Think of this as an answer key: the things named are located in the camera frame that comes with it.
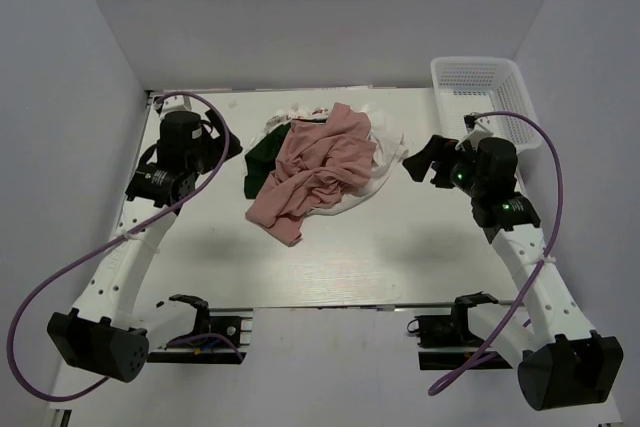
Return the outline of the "dark green t shirt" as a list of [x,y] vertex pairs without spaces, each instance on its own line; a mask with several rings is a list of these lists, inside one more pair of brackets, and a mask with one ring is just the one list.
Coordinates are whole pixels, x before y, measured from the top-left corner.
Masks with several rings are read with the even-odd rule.
[[276,127],[262,138],[245,155],[247,174],[244,178],[244,195],[246,199],[257,197],[269,174],[276,167],[276,158],[290,130],[289,123]]

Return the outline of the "pink t shirt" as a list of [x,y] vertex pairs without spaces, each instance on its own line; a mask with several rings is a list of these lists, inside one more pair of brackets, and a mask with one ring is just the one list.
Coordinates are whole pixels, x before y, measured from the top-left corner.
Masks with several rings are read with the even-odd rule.
[[311,211],[337,205],[370,181],[370,129],[367,114],[341,103],[323,123],[293,121],[245,218],[286,246],[298,243]]

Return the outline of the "white printed t shirt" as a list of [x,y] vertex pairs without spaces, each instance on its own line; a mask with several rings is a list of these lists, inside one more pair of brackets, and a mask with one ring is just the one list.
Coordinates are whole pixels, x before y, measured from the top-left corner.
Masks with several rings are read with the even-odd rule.
[[255,147],[262,139],[274,131],[277,127],[290,123],[293,120],[301,121],[325,121],[332,108],[306,108],[298,104],[292,105],[288,110],[279,110],[270,117],[265,125],[257,132],[248,144],[248,148]]

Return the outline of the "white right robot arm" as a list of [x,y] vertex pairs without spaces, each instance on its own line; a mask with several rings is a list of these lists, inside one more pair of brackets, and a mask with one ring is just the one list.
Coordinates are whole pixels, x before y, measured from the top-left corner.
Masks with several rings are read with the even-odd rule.
[[468,363],[497,352],[515,369],[520,390],[536,411],[605,402],[623,361],[614,336],[601,336],[581,312],[547,249],[532,203],[516,189],[515,145],[476,126],[461,141],[430,138],[403,165],[415,182],[429,171],[437,188],[469,196],[472,215],[508,269],[529,323],[515,319],[486,293],[457,298],[451,314],[453,337],[472,346]]

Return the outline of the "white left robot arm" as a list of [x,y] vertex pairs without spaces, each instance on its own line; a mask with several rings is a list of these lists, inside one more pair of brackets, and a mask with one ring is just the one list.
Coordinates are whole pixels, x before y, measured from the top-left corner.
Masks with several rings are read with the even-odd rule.
[[53,313],[47,325],[67,365],[130,382],[154,350],[209,339],[209,304],[197,296],[174,294],[145,312],[134,310],[182,207],[242,151],[220,113],[205,108],[160,109],[158,138],[138,160],[104,257],[70,312]]

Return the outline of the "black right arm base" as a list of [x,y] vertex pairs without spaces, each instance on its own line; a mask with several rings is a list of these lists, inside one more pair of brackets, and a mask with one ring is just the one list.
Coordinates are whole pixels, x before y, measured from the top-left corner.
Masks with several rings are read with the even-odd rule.
[[417,339],[421,371],[449,371],[471,358],[482,340],[471,333],[468,311],[483,304],[504,305],[486,292],[457,297],[446,314],[416,315],[408,322],[409,336]]

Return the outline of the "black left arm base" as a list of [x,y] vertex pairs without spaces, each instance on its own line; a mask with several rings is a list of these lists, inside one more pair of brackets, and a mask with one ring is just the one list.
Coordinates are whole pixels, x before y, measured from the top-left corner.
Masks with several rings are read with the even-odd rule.
[[212,309],[199,297],[176,294],[148,317],[149,363],[239,365],[251,343],[253,312]]

